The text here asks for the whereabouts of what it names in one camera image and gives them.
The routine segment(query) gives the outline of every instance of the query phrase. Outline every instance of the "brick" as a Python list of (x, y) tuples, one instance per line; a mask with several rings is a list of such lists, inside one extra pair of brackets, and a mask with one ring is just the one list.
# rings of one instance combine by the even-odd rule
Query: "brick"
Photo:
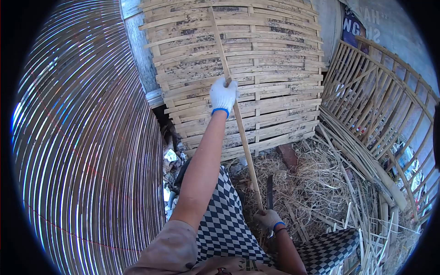
[(292, 144), (283, 144), (276, 148), (277, 152), (281, 155), (282, 161), (291, 171), (295, 171), (298, 166), (298, 157), (295, 151), (292, 149)]

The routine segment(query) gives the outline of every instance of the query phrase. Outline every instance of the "person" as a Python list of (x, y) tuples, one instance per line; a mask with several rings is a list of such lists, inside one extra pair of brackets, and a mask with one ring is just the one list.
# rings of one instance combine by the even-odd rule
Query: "person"
[(319, 236), (296, 249), (274, 210), (254, 219), (274, 231), (277, 268), (260, 248), (244, 221), (237, 191), (220, 166), (225, 124), (238, 98), (237, 88), (238, 82), (227, 86), (224, 77), (212, 85), (211, 120), (184, 172), (177, 205), (125, 275), (325, 274), (356, 249), (359, 236), (354, 229)]

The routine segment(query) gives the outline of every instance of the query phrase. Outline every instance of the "red string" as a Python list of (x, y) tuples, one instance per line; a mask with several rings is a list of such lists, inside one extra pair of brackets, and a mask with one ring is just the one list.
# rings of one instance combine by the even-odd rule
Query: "red string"
[(79, 236), (77, 236), (77, 235), (75, 235), (75, 234), (73, 234), (73, 233), (68, 232), (68, 231), (65, 230), (65, 229), (62, 229), (62, 228), (59, 227), (58, 225), (53, 224), (51, 221), (47, 220), (47, 219), (44, 218), (42, 215), (40, 215), (37, 211), (35, 211), (35, 210), (34, 210), (29, 204), (27, 204), (27, 206), (28, 206), (28, 207), (29, 207), (29, 208), (30, 208), (35, 214), (37, 214), (41, 219), (45, 220), (48, 224), (54, 226), (55, 228), (57, 228), (57, 229), (59, 229), (59, 230), (61, 230), (61, 231), (63, 231), (63, 232), (66, 232), (67, 234), (69, 234), (69, 235), (71, 235), (71, 236), (74, 236), (74, 237), (76, 237), (76, 238), (78, 238), (78, 239), (80, 239), (80, 240), (82, 240), (82, 241), (89, 242), (89, 243), (96, 244), (96, 245), (100, 245), (100, 246), (104, 246), (104, 247), (107, 247), (107, 248), (110, 248), (110, 249), (119, 249), (119, 250), (126, 250), (126, 251), (140, 252), (139, 250), (134, 250), (134, 249), (117, 248), (117, 247), (112, 247), (112, 246), (108, 246), (108, 245), (103, 245), (103, 244), (101, 244), (101, 243), (99, 243), (99, 242), (93, 242), (93, 241), (89, 241), (89, 240), (86, 240), (86, 239), (84, 239), (84, 238), (81, 238), (81, 237), (79, 237)]

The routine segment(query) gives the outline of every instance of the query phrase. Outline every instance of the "hand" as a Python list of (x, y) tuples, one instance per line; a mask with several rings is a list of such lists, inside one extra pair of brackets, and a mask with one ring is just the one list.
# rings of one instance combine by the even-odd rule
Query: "hand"
[(237, 92), (238, 82), (231, 81), (229, 86), (226, 88), (226, 79), (221, 77), (214, 82), (209, 91), (209, 96), (211, 97), (211, 102), (213, 104), (213, 112), (217, 110), (224, 110), (229, 117), (229, 112), (231, 111), (235, 99), (239, 97)]
[(267, 227), (269, 230), (274, 230), (275, 225), (284, 222), (282, 219), (278, 216), (277, 212), (275, 212), (272, 209), (267, 209), (264, 211), (265, 215), (256, 214), (254, 219), (256, 219), (261, 225)]

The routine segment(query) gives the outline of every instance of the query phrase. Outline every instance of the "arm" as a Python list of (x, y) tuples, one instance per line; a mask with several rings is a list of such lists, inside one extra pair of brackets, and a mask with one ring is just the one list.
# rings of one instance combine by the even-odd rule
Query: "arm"
[(211, 121), (183, 176), (179, 202), (170, 217), (170, 220), (186, 222), (196, 232), (217, 185), (224, 128), (235, 103), (238, 82), (225, 86), (226, 80), (222, 77), (211, 87)]
[(304, 263), (295, 245), (293, 245), (289, 233), (287, 230), (281, 228), (286, 228), (286, 226), (284, 224), (278, 224), (274, 229), (274, 232), (276, 232), (275, 242), (278, 248), (280, 270), (288, 274), (307, 275)]
[(263, 226), (274, 231), (275, 242), (278, 248), (278, 264), (280, 270), (292, 275), (307, 275), (304, 263), (298, 254), (295, 245), (293, 245), (287, 232), (286, 225), (274, 210), (265, 210), (265, 215), (257, 214), (256, 220)]

